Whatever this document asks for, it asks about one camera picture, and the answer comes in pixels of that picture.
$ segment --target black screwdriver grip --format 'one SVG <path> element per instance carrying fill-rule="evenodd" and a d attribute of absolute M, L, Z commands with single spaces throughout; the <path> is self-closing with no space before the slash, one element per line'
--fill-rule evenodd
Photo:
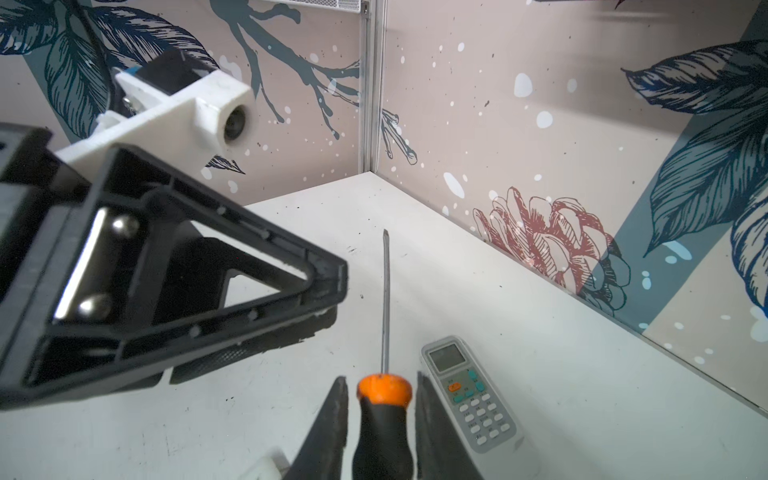
<path fill-rule="evenodd" d="M 406 409 L 360 399 L 360 440 L 352 460 L 353 480 L 411 480 Z"/>

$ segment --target white plastic part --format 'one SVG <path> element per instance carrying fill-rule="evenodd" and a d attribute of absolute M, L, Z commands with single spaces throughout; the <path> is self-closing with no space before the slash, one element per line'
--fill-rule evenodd
<path fill-rule="evenodd" d="M 214 155 L 239 160 L 237 147 L 254 133 L 256 102 L 250 86 L 222 71 L 213 71 L 169 96 L 122 72 L 115 79 L 138 112 L 125 118 L 113 111 L 98 117 L 94 133 L 56 154 L 93 181 L 109 147 L 132 144 L 180 170 L 199 170 Z M 224 124 L 235 108 L 245 111 L 243 133 L 224 140 Z"/>

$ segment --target wallpaper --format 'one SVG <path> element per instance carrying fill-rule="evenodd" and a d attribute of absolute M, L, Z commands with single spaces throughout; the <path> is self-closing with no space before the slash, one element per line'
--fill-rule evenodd
<path fill-rule="evenodd" d="M 249 83 L 257 134 L 186 173 L 241 204 L 357 173 L 359 16 L 269 2 L 80 0 L 109 68 L 179 48 Z M 0 120 L 87 137 L 108 83 L 71 0 L 0 0 Z"/>
<path fill-rule="evenodd" d="M 768 2 L 430 3 L 379 174 L 768 408 Z"/>

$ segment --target screwdriver shaft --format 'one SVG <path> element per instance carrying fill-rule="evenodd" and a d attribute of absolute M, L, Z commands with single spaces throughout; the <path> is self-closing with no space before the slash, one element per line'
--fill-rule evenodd
<path fill-rule="evenodd" d="M 384 319 L 382 321 L 382 373 L 389 373 L 389 232 L 384 229 Z"/>

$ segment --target black cable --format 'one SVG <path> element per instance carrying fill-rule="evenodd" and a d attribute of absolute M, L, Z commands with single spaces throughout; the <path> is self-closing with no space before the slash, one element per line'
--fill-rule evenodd
<path fill-rule="evenodd" d="M 101 43 L 101 39 L 96 35 L 93 27 L 91 27 L 91 23 L 88 21 L 88 17 L 85 16 L 85 11 L 83 11 L 83 7 L 78 3 L 78 0 L 65 0 L 65 2 L 69 7 L 70 12 L 72 12 L 72 14 L 80 20 L 80 23 L 83 24 L 85 34 L 88 37 L 88 42 L 91 43 L 91 47 L 96 51 L 96 56 L 98 57 L 97 66 L 104 79 L 104 85 L 107 87 L 107 110 L 119 111 L 120 104 L 115 104 L 118 100 L 114 94 L 114 81 L 112 79 L 112 74 L 109 72 L 109 67 L 107 66 L 107 55 L 104 52 L 104 45 Z"/>

